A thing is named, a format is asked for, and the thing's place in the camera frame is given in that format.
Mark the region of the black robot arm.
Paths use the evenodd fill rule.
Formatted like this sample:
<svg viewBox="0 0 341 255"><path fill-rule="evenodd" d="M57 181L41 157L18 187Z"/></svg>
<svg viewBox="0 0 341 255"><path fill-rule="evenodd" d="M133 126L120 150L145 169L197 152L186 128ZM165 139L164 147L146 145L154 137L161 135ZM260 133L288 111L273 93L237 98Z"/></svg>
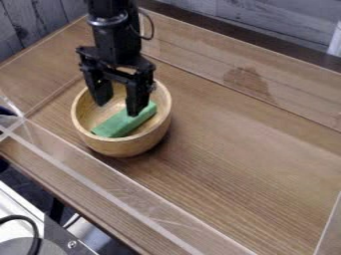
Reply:
<svg viewBox="0 0 341 255"><path fill-rule="evenodd" d="M81 46L81 57L89 91L98 106L114 97L113 82L126 86L126 106L132 117L148 107L156 88L157 66L142 55L140 7L137 0L87 0L87 23L93 28L94 46Z"/></svg>

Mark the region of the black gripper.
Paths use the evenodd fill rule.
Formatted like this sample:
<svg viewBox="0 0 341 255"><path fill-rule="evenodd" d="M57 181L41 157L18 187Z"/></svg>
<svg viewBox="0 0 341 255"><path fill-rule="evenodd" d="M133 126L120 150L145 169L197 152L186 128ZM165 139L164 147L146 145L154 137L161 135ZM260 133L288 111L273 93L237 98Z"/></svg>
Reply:
<svg viewBox="0 0 341 255"><path fill-rule="evenodd" d="M81 46L81 70L86 84L98 106L103 106L114 97L113 80L129 82L128 111L137 117L150 103L156 88L156 64L142 56L144 36L138 13L118 13L106 17L95 13L89 15L89 25L94 32L94 46Z"/></svg>

